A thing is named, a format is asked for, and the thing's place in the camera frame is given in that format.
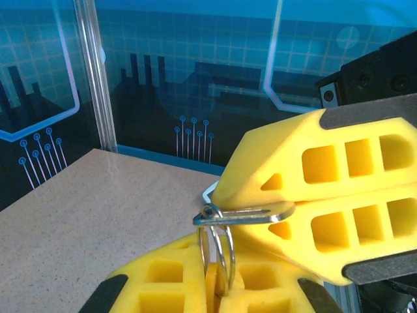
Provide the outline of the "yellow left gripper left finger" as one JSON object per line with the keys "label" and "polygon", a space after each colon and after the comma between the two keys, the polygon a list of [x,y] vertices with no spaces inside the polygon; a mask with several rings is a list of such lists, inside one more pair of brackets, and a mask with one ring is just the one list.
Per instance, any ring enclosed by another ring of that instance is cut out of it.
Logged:
{"label": "yellow left gripper left finger", "polygon": [[206,312],[205,272],[191,233],[111,272],[80,312]]}

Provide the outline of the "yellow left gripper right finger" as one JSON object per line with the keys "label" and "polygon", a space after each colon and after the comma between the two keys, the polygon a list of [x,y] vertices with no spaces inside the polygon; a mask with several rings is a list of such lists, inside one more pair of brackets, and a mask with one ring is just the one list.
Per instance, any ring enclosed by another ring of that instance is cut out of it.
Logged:
{"label": "yellow left gripper right finger", "polygon": [[254,246],[235,245],[235,279],[219,312],[341,312],[314,274]]}

